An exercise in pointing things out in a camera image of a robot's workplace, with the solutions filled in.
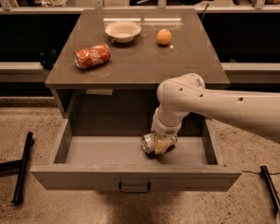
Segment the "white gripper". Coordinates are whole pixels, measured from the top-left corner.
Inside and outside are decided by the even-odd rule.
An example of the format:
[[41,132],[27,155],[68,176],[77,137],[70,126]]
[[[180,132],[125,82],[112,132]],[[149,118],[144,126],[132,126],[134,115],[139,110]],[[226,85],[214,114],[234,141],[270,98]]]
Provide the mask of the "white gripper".
[[157,136],[160,136],[157,138],[155,146],[155,153],[157,155],[164,154],[167,151],[167,149],[175,143],[173,139],[162,137],[171,137],[177,135],[180,128],[181,124],[178,124],[177,126],[168,126],[163,124],[159,120],[157,115],[153,116],[150,130]]

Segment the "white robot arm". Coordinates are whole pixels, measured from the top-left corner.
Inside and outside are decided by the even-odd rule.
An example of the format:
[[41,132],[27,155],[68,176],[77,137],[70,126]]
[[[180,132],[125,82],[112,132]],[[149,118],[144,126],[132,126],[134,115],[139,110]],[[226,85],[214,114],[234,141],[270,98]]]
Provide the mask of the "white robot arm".
[[208,90],[200,76],[187,74],[163,81],[157,98],[151,131],[160,139],[176,135],[195,113],[280,144],[280,93]]

